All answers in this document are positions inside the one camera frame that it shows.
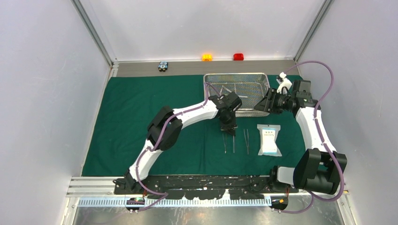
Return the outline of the metal mesh instrument tray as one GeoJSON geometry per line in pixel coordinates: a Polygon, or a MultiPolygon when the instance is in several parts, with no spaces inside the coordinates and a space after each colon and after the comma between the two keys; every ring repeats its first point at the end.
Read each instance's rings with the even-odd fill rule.
{"type": "Polygon", "coordinates": [[[237,117],[265,117],[269,113],[254,110],[267,93],[270,85],[265,73],[213,73],[205,74],[203,81],[209,84],[208,95],[228,95],[235,92],[242,100],[237,117]]]}

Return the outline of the green surgical drape cloth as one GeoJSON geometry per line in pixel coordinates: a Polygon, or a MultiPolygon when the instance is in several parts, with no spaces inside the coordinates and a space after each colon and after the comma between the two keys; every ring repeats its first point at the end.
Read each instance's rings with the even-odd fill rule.
{"type": "Polygon", "coordinates": [[[295,167],[307,148],[291,112],[237,118],[235,137],[219,118],[181,127],[172,115],[205,100],[202,75],[115,77],[99,109],[83,176],[122,176],[138,161],[145,142],[159,136],[163,150],[150,175],[267,175],[274,166],[295,167]]]}

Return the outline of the white sterile packet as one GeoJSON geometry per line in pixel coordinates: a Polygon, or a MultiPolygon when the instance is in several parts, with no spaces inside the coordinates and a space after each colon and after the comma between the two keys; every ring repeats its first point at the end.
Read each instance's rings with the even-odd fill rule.
{"type": "Polygon", "coordinates": [[[260,133],[260,149],[258,155],[281,157],[282,153],[276,144],[277,136],[281,126],[258,124],[257,129],[260,133]]]}

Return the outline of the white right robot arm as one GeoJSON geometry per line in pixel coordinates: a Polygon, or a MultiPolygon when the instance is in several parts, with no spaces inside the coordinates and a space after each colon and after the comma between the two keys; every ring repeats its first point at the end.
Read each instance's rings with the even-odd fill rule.
{"type": "Polygon", "coordinates": [[[295,167],[274,166],[268,187],[281,192],[287,186],[308,192],[334,195],[344,186],[342,175],[347,157],[337,153],[331,144],[321,120],[318,100],[312,98],[311,82],[295,80],[291,93],[269,89],[254,106],[257,111],[281,114],[291,112],[303,135],[306,151],[295,167]]]}

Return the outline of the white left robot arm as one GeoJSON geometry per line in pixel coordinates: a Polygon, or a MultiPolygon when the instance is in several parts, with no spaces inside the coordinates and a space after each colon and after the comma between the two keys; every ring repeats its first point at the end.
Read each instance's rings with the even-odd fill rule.
{"type": "Polygon", "coordinates": [[[139,194],[144,186],[149,171],[160,154],[178,140],[181,131],[187,126],[218,118],[221,131],[236,135],[236,111],[242,106],[242,99],[235,93],[208,96],[204,101],[179,109],[164,106],[147,127],[143,149],[123,178],[115,179],[114,194],[139,194]]]}

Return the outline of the steel surgical forceps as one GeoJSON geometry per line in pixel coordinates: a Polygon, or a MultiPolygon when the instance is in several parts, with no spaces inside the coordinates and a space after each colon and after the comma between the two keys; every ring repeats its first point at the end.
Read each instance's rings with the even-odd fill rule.
{"type": "Polygon", "coordinates": [[[224,153],[226,154],[227,153],[227,145],[228,145],[227,134],[223,133],[222,138],[223,138],[223,145],[224,145],[224,153]]]}

